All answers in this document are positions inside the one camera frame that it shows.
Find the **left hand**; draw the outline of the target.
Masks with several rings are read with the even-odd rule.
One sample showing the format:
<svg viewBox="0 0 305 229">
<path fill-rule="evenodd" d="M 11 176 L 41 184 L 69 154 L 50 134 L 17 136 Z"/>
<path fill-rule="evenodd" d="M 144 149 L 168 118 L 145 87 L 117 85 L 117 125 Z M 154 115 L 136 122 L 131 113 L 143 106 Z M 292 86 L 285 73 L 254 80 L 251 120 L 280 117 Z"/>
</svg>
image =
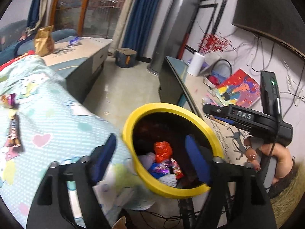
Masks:
<svg viewBox="0 0 305 229">
<path fill-rule="evenodd" d="M 126 227 L 126 217 L 122 216 L 119 220 L 117 220 L 114 225 L 112 226 L 112 229 L 127 229 Z"/>
</svg>

